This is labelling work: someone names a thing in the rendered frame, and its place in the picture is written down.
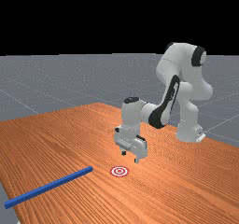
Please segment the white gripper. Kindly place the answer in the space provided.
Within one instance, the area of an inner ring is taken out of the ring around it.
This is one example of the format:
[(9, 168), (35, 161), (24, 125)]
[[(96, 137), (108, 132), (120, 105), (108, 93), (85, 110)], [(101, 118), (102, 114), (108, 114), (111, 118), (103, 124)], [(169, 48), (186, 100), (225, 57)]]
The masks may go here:
[(127, 152), (136, 156), (134, 163), (139, 163), (139, 160), (148, 155), (148, 143), (140, 135), (140, 127), (117, 126), (114, 133), (114, 142), (119, 146), (122, 156), (125, 156)]

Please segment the long blue stick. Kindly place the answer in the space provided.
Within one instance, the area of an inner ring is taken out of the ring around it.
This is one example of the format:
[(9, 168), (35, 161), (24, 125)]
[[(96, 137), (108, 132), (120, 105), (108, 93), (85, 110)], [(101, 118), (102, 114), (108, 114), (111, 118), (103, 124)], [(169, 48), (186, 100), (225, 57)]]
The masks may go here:
[(23, 193), (20, 196), (17, 196), (15, 198), (12, 198), (10, 200), (5, 201), (4, 202), (4, 207), (6, 209), (9, 209), (9, 208), (11, 208), (11, 207), (13, 207), (13, 206), (15, 206), (15, 205), (17, 205), (19, 203), (23, 203), (23, 202), (28, 201), (28, 200), (30, 200), (30, 199), (32, 199), (32, 198), (34, 198), (34, 197), (36, 197), (36, 196), (38, 196), (38, 195), (40, 195), (42, 193), (45, 193), (45, 192), (49, 191), (51, 189), (55, 189), (57, 187), (60, 187), (61, 185), (65, 184), (65, 183), (68, 183), (68, 182), (70, 182), (70, 181), (72, 181), (74, 179), (77, 179), (77, 178), (79, 178), (81, 176), (84, 176), (84, 175), (86, 175), (86, 174), (88, 174), (88, 173), (90, 173), (92, 171), (93, 171), (93, 168), (91, 166), (89, 166), (89, 167), (81, 169), (81, 170), (79, 170), (77, 172), (74, 172), (71, 175), (67, 175), (67, 176), (61, 177), (60, 179), (52, 181), (52, 182), (50, 182), (50, 183), (48, 183), (48, 184), (46, 184), (46, 185), (44, 185), (42, 187), (30, 190), (28, 192)]

